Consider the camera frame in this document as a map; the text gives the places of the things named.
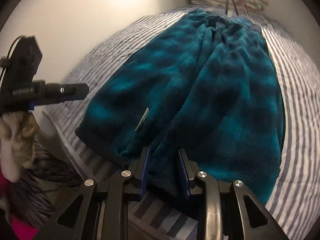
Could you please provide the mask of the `gloved left hand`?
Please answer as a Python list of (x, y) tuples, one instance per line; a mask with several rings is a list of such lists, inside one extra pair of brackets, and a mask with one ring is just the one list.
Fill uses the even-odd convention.
[(23, 168), (32, 168), (34, 140), (40, 131), (31, 112), (1, 115), (1, 173), (12, 183), (20, 179)]

